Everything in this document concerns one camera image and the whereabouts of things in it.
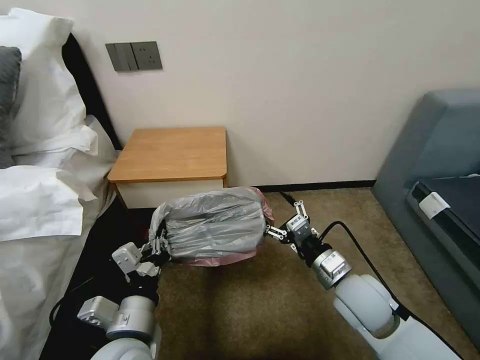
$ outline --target baseboard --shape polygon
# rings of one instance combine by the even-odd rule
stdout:
[[[255,186],[262,193],[294,192],[305,190],[371,188],[376,180],[312,182],[306,184],[259,185]]]

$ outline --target floor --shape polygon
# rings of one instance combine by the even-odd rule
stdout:
[[[369,189],[290,194],[304,201],[317,230],[344,221],[399,300],[464,359],[480,359]],[[293,215],[280,194],[266,197],[277,225]],[[332,230],[325,242],[356,273],[373,275],[341,228]],[[324,291],[290,247],[271,238],[257,256],[239,263],[211,268],[168,264],[162,269],[159,295],[161,359],[374,358],[333,308],[333,291]]]

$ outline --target gray pillow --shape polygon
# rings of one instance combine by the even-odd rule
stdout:
[[[18,48],[0,46],[0,169],[14,164],[10,155],[10,125],[21,62],[22,53]]]

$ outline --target black headboard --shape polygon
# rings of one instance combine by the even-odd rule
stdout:
[[[86,107],[86,113],[97,118],[110,137],[113,147],[115,147],[116,150],[121,150],[122,145],[110,120],[97,82],[79,43],[72,34],[70,34],[65,45],[61,48],[61,55],[66,68],[75,79],[78,91]]]

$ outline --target wooden nightstand top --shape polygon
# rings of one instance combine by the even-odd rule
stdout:
[[[108,180],[140,183],[222,179],[226,175],[224,127],[149,128],[133,132]]]

